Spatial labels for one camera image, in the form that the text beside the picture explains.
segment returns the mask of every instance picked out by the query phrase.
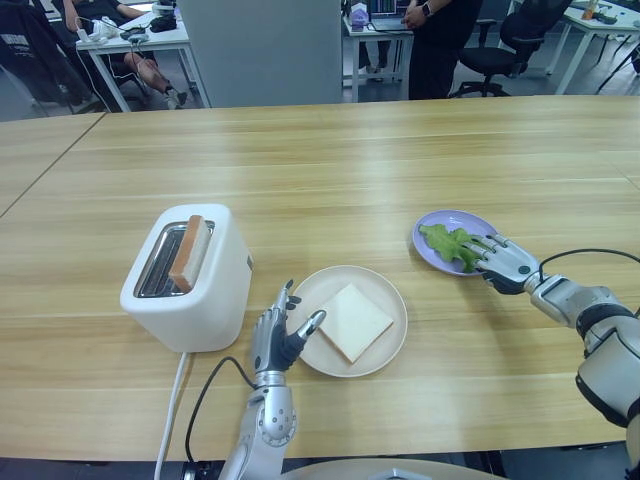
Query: plate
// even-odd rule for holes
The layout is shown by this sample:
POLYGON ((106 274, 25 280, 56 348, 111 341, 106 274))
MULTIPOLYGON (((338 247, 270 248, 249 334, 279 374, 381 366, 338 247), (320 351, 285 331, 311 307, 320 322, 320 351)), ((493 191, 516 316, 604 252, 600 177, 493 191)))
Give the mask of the plate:
POLYGON ((493 235, 498 233, 498 231, 486 220, 483 220, 473 213, 462 210, 436 210, 435 212, 427 213, 418 220, 413 227, 413 246, 416 247, 420 256, 432 266, 443 272, 461 277, 480 275, 481 273, 477 271, 464 273, 462 260, 455 259, 453 262, 445 262, 440 254, 427 244, 427 240, 418 230, 420 225, 437 225, 438 223, 443 224, 448 231, 455 230, 456 228, 464 228, 471 235, 480 235, 483 237, 485 235, 493 235))
POLYGON ((302 298, 302 303, 289 312, 289 333, 298 329, 309 315, 349 283, 389 315, 393 324, 353 364, 331 345, 322 332, 314 333, 300 358, 311 368, 334 377, 360 377, 380 370, 397 355, 407 336, 407 307, 396 287, 379 273, 353 265, 325 268, 298 286, 294 295, 302 298))

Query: person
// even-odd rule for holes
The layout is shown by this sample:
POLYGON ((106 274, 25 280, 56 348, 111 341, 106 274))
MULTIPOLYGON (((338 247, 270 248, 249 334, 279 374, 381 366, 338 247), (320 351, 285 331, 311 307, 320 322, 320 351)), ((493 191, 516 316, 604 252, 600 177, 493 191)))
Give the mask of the person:
POLYGON ((458 51, 471 36, 482 0, 412 0, 403 19, 414 32, 409 99, 447 98, 458 51))
MULTIPOLYGON (((389 58, 389 47, 391 46, 391 40, 382 40, 378 42, 378 66, 373 68, 371 60, 369 59, 369 52, 367 51, 367 44, 360 42, 360 64, 358 68, 367 68, 367 73, 382 73, 387 68, 387 62, 389 58)), ((374 78, 376 82, 381 82, 382 78, 374 78)))
MULTIPOLYGON (((93 30, 91 20, 108 17, 120 26, 144 15, 144 12, 123 5, 118 0, 62 0, 62 6, 67 29, 77 32, 79 28, 84 28, 88 34, 93 30)), ((134 52, 110 54, 109 57, 111 62, 124 62, 129 70, 137 73, 144 83, 163 94, 170 110, 184 105, 187 98, 186 92, 178 92, 171 85, 153 58, 144 58, 134 52)))

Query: black pants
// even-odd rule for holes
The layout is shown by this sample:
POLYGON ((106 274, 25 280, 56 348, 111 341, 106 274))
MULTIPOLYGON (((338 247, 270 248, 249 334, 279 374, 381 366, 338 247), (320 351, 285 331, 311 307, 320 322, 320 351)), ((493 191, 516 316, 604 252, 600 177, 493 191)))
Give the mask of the black pants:
POLYGON ((447 98, 458 50, 434 47, 415 38, 409 66, 409 100, 447 98))
MULTIPOLYGON (((384 40, 378 42, 378 67, 386 68, 389 58, 389 47, 391 46, 391 40, 384 40)), ((358 68, 364 68, 371 65, 369 60, 369 52, 367 51, 367 44, 360 42, 360 64, 358 68)))

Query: human leg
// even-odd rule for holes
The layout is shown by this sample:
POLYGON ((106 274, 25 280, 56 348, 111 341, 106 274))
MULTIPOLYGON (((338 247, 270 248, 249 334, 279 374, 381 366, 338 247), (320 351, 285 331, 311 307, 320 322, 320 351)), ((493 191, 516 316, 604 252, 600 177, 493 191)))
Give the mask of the human leg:
POLYGON ((371 65, 371 60, 369 60, 369 52, 367 51, 367 44, 365 42, 360 42, 360 62, 358 63, 358 68, 364 68, 371 65))
POLYGON ((178 92, 171 82, 162 74, 155 59, 143 58, 137 53, 127 53, 124 57, 127 66, 138 73, 144 83, 165 96, 167 106, 175 110, 184 105, 187 99, 186 92, 178 92))
POLYGON ((458 52, 413 42, 409 66, 409 99, 447 98, 453 84, 458 52))
POLYGON ((391 47, 391 40, 378 42, 378 68, 387 68, 389 47, 391 47))

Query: computer monitor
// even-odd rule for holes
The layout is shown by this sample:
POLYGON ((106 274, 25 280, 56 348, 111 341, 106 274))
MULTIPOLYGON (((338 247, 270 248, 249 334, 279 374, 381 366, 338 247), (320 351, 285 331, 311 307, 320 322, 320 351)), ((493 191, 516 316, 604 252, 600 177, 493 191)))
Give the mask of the computer monitor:
POLYGON ((404 15, 411 0, 368 0, 370 14, 404 15))

